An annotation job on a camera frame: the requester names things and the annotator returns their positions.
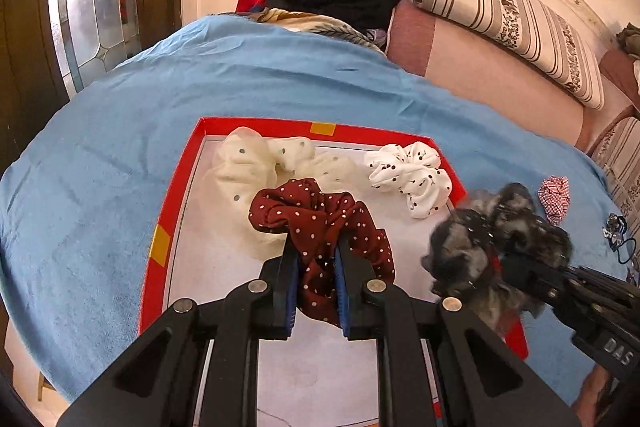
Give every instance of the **blue gripper pad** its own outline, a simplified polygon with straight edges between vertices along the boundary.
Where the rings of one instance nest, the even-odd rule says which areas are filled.
[[[334,273],[335,273],[335,292],[338,300],[338,319],[340,327],[345,337],[349,336],[349,296],[347,295],[347,285],[344,280],[344,271],[342,269],[342,258],[340,257],[340,248],[336,245],[334,251]]]
[[[293,263],[291,274],[291,282],[289,284],[289,288],[287,289],[287,301],[286,301],[286,317],[288,317],[287,321],[287,335],[291,336],[291,331],[293,330],[293,325],[296,323],[296,304],[298,303],[298,265],[299,261],[296,257],[295,263]]]

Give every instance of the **red polka dot scrunchie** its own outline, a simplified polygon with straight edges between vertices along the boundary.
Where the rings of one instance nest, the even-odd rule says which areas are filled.
[[[260,190],[249,221],[259,232],[290,233],[300,252],[298,306],[307,317],[338,326],[333,258],[341,232],[347,233],[353,253],[371,262],[377,277],[394,281],[385,230],[376,228],[366,205],[348,192],[322,194],[313,178],[290,180]]]

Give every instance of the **striped pillow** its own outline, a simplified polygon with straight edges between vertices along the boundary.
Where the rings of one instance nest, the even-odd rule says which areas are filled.
[[[539,0],[412,0],[526,58],[586,107],[601,109],[598,61],[576,30]]]
[[[640,121],[620,121],[591,155],[607,177],[613,202],[629,225],[629,235],[640,245]]]

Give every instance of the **red checkered scrunchie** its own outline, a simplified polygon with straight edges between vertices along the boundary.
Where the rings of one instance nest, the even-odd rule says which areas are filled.
[[[549,176],[538,189],[538,198],[545,207],[546,219],[555,227],[565,218],[571,197],[566,176]]]

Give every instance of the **bed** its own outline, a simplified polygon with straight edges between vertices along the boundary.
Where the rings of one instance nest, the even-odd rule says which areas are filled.
[[[397,10],[390,58],[408,34],[401,19]],[[619,210],[603,171],[573,138],[540,136],[491,101],[465,100],[436,84],[349,42],[236,16],[191,23],[94,82],[54,115],[0,182],[2,298],[43,374],[72,400],[136,337],[154,224],[203,115],[429,136],[467,190],[517,181],[535,192],[544,178],[566,175],[572,200],[562,226],[574,240],[575,262],[624,277],[601,230]],[[587,111],[576,112],[580,122]],[[593,363],[549,310],[525,326],[527,361],[573,400]]]

